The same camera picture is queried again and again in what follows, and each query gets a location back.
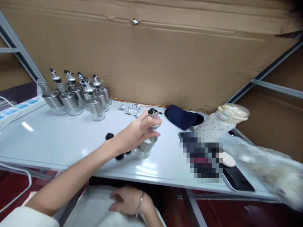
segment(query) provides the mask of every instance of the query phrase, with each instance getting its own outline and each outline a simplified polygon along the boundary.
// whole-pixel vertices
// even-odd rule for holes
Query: wrist
[[[142,213],[144,216],[147,216],[154,210],[154,204],[152,202],[152,199],[148,194],[144,195],[144,198],[142,200],[142,204],[139,210],[139,213]]]
[[[100,147],[96,149],[96,151],[98,153],[106,154],[109,159],[112,159],[118,155],[118,150],[110,140],[105,141]]]

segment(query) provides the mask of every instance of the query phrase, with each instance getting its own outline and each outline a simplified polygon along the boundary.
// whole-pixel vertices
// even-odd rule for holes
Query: navy blue fabric
[[[164,115],[171,123],[183,130],[187,130],[194,125],[199,125],[204,121],[202,115],[185,111],[175,105],[170,105],[170,107],[165,110]]]

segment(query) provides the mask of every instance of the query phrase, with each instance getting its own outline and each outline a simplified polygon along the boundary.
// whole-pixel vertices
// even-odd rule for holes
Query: cardboard box
[[[7,47],[1,38],[0,47]],[[0,91],[32,81],[14,54],[0,53]]]
[[[302,62],[301,47],[264,81],[303,91]],[[237,104],[251,112],[237,129],[257,146],[283,152],[303,163],[303,99],[256,85]]]
[[[105,78],[112,97],[186,109],[213,111],[297,42],[274,36],[290,9],[279,0],[0,0],[0,9],[52,86],[49,68],[81,71]]]

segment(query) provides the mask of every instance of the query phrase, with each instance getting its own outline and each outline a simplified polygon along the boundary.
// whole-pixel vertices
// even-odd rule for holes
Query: white cable
[[[7,126],[9,123],[11,123],[13,120],[15,120],[15,119],[19,116],[19,114],[21,113],[21,111],[20,111],[17,107],[15,107],[10,101],[8,101],[6,98],[4,98],[4,97],[2,97],[2,96],[0,96],[0,98],[4,99],[8,104],[10,104],[14,109],[17,110],[15,116],[14,116],[11,120],[9,120],[8,122],[6,122],[6,123],[2,126],[2,128],[0,128],[0,131],[1,131],[2,129],[4,129],[5,126]]]
[[[13,120],[15,120],[18,117],[18,115],[20,114],[20,110],[18,108],[16,108],[6,98],[4,98],[2,96],[0,96],[0,98],[4,99],[8,104],[10,104],[14,109],[16,109],[18,111],[18,112],[16,112],[15,116],[11,118],[11,120],[9,120],[7,123],[5,123],[2,126],[2,128],[0,129],[0,131],[1,131],[5,126],[7,126],[9,123],[11,123]],[[0,210],[0,213],[2,213],[6,208],[8,208],[10,205],[12,205],[13,202],[15,202],[21,195],[23,195],[31,187],[31,185],[32,185],[32,176],[27,170],[24,170],[24,169],[19,169],[19,168],[16,168],[16,167],[8,166],[8,165],[3,164],[3,163],[0,163],[0,166],[3,166],[3,167],[8,168],[8,169],[13,169],[13,170],[18,170],[18,171],[21,171],[21,172],[25,172],[28,175],[28,187],[23,192],[21,192],[16,198],[14,198],[9,204],[7,204],[5,207],[3,207]]]
[[[1,213],[6,208],[8,208],[10,205],[12,205],[13,202],[15,202],[21,195],[23,195],[31,187],[31,185],[32,185],[32,176],[31,176],[31,174],[27,170],[24,170],[24,169],[19,169],[19,168],[16,168],[16,167],[8,166],[8,165],[3,164],[3,163],[0,163],[0,166],[3,166],[3,167],[8,168],[8,169],[22,171],[22,172],[27,173],[27,175],[28,175],[28,187],[23,192],[21,192],[16,198],[14,198],[8,205],[6,205],[5,207],[3,207],[0,210],[0,213]]]

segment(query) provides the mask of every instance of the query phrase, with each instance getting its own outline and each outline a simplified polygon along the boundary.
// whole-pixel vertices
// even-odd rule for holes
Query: white water bottle
[[[227,103],[219,106],[195,132],[200,137],[222,138],[227,132],[234,129],[237,123],[248,119],[250,112],[243,106]]]

